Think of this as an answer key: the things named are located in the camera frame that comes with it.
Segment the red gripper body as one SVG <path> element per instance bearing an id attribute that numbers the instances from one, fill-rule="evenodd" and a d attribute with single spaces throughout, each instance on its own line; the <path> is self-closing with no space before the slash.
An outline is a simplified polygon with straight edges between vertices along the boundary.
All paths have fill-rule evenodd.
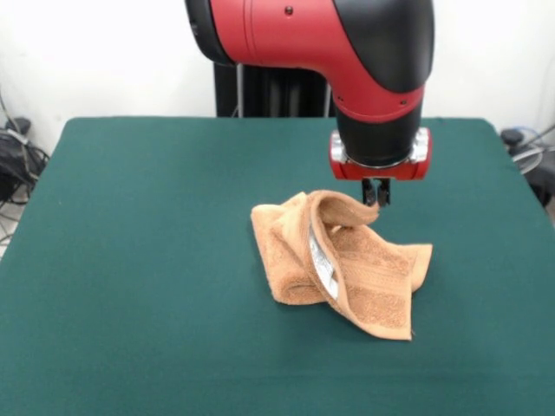
<path id="1" fill-rule="evenodd" d="M 431 131 L 427 127 L 420 127 L 408 157 L 401 163 L 385 167 L 363 166 L 347 155 L 339 132 L 334 130 L 330 135 L 329 160 L 333 175 L 339 180 L 396 179 L 412 181 L 424 179 L 430 166 L 432 151 Z"/>

